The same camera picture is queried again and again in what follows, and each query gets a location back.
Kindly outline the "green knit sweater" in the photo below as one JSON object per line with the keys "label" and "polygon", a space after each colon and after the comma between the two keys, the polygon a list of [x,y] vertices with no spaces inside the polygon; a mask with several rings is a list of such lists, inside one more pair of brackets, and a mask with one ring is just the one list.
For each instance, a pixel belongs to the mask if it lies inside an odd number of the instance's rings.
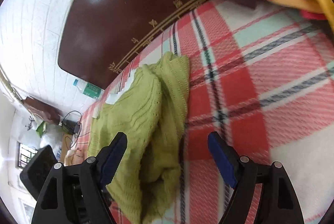
{"label": "green knit sweater", "polygon": [[117,133],[127,136],[127,149],[107,190],[131,223],[162,217],[176,196],[189,74],[189,58],[167,52],[158,62],[137,68],[129,89],[115,103],[104,104],[91,123],[89,156]]}

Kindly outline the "peach folded cloth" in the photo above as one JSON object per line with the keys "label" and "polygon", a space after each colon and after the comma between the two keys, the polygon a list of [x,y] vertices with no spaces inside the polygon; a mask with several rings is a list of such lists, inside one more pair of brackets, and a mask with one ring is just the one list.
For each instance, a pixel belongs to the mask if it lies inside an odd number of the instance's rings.
{"label": "peach folded cloth", "polygon": [[67,151],[67,154],[65,156],[65,166],[71,166],[71,165],[79,165],[81,164],[87,157],[87,152],[85,149],[70,149]]}

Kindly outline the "white plastic bag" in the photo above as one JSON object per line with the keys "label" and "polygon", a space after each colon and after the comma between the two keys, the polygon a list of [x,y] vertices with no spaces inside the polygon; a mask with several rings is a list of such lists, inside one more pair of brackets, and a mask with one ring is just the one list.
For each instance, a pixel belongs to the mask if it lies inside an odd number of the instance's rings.
{"label": "white plastic bag", "polygon": [[64,131],[61,126],[48,124],[45,133],[41,137],[40,148],[51,146],[54,154],[56,154],[62,148],[63,135]]}

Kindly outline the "brown paper bag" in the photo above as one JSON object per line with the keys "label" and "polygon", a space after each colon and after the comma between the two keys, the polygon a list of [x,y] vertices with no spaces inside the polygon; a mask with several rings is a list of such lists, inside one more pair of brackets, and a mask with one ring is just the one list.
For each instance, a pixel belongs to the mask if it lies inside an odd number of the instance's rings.
{"label": "brown paper bag", "polygon": [[39,115],[45,122],[59,125],[61,122],[60,110],[33,97],[23,100],[23,105],[33,114]]}

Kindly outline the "green label plastic bottle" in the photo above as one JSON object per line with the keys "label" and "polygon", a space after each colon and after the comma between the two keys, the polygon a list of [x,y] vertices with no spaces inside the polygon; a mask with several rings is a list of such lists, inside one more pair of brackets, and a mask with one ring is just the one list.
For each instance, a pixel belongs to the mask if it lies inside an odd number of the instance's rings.
{"label": "green label plastic bottle", "polygon": [[86,95],[92,99],[99,99],[102,95],[102,89],[89,82],[81,79],[75,79],[73,85],[79,90],[83,95]]}

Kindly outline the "red plaid bed sheet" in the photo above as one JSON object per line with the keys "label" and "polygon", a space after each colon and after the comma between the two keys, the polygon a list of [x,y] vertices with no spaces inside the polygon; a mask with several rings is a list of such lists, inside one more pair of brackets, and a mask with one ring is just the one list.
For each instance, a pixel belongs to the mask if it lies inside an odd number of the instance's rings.
{"label": "red plaid bed sheet", "polygon": [[165,52],[190,59],[189,115],[180,190],[160,223],[217,223],[231,190],[207,148],[219,132],[239,154],[280,161],[305,223],[333,201],[333,44],[292,9],[255,10],[211,0],[183,16],[137,55],[106,89]]}

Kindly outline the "dark brown wooden headboard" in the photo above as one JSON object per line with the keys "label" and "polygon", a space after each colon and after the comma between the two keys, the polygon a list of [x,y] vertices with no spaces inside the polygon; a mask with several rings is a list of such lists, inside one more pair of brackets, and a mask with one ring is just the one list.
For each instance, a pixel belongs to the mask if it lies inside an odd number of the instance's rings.
{"label": "dark brown wooden headboard", "polygon": [[106,88],[158,35],[206,0],[74,0],[58,66]]}

